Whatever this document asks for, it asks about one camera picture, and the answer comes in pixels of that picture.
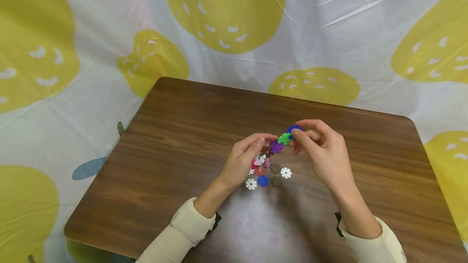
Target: sleeve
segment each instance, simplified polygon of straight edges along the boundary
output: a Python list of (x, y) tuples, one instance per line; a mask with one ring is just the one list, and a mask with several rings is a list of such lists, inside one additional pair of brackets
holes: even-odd
[(136, 263), (179, 263), (188, 251), (202, 241), (215, 225), (215, 217), (207, 219), (193, 206), (196, 198), (182, 205), (171, 223), (157, 236)]
[(354, 259), (359, 263), (406, 263), (406, 255), (393, 231), (378, 217), (382, 234), (375, 239), (363, 239), (351, 235), (344, 221), (338, 223), (338, 229), (351, 249)]

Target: tabletop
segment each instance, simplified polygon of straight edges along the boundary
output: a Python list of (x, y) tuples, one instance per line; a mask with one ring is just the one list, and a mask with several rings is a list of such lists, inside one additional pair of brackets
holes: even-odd
[[(301, 119), (322, 119), (345, 137), (357, 186), (408, 262), (468, 262), (410, 119), (173, 78), (154, 85), (65, 236), (137, 258), (209, 186), (235, 142), (255, 132), (279, 136)], [(285, 149), (271, 159), (292, 177), (276, 175), (280, 188), (240, 186), (184, 262), (353, 262), (336, 232), (336, 205), (307, 156)]]

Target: hand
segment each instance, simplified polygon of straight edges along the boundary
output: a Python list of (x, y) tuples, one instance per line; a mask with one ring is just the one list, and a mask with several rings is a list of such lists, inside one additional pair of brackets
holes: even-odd
[(304, 149), (318, 177), (332, 191), (338, 193), (355, 187), (345, 139), (321, 120), (302, 120), (296, 125), (307, 129), (292, 130), (290, 143), (295, 155)]
[(262, 150), (266, 141), (278, 137), (267, 133), (255, 133), (234, 144), (218, 179), (228, 187), (237, 187), (245, 182), (252, 166), (252, 160)]

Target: blue disc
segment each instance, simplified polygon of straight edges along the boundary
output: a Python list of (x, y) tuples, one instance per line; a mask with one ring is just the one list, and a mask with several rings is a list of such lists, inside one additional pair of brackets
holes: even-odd
[[(304, 130), (302, 129), (301, 126), (299, 126), (299, 125), (292, 125), (291, 127), (288, 128), (287, 133), (291, 133), (291, 131), (292, 131), (294, 128), (297, 128), (297, 129), (299, 129), (299, 130), (301, 130), (301, 131), (304, 131)], [(290, 140), (293, 140), (294, 137), (291, 135), (291, 136), (289, 137), (289, 139), (290, 139)]]
[(258, 179), (257, 179), (257, 183), (258, 183), (261, 187), (266, 187), (266, 186), (268, 186), (268, 177), (266, 177), (265, 175), (259, 176)]

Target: fabric backdrop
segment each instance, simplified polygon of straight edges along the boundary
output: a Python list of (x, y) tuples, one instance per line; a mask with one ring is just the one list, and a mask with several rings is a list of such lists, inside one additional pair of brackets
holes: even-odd
[(468, 246), (467, 22), (468, 0), (0, 0), (0, 261), (127, 261), (63, 228), (163, 75), (407, 116)]

